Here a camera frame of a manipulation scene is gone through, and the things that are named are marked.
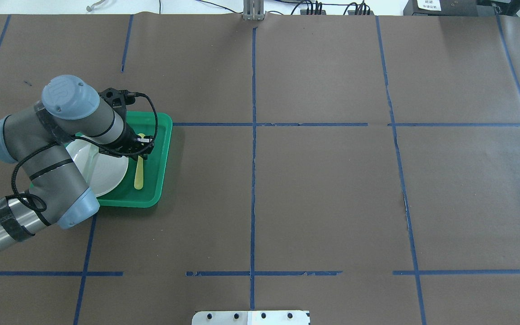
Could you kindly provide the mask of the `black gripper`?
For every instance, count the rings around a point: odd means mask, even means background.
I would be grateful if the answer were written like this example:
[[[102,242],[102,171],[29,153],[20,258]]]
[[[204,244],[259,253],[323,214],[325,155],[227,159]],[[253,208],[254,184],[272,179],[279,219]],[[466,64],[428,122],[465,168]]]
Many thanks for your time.
[[[147,160],[153,150],[153,136],[138,135],[131,127],[124,127],[122,135],[110,144],[102,144],[100,154]]]

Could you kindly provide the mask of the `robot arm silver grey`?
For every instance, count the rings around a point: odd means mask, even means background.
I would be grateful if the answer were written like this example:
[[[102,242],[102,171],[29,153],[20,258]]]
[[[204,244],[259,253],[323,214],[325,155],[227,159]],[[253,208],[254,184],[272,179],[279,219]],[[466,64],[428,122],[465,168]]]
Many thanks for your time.
[[[66,144],[80,139],[113,157],[146,158],[157,134],[141,139],[126,121],[137,91],[96,91],[60,75],[31,107],[0,120],[0,160],[13,164],[12,194],[0,197],[0,252],[51,225],[66,230],[97,214],[99,201]]]

